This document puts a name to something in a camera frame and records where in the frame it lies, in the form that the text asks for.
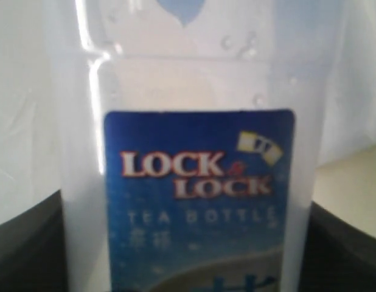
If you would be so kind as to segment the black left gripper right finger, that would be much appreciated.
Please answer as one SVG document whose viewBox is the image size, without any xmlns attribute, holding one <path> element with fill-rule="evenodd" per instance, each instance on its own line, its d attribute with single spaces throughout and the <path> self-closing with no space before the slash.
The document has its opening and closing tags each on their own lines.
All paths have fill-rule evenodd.
<svg viewBox="0 0 376 292">
<path fill-rule="evenodd" d="M 301 291 L 376 291 L 376 238 L 313 203 Z"/>
</svg>

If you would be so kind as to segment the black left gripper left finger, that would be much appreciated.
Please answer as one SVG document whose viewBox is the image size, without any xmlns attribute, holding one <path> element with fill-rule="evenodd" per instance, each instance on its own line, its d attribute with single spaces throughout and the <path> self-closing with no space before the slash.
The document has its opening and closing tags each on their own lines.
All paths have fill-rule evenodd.
<svg viewBox="0 0 376 292">
<path fill-rule="evenodd" d="M 0 291 L 66 291 L 60 191 L 0 224 Z"/>
</svg>

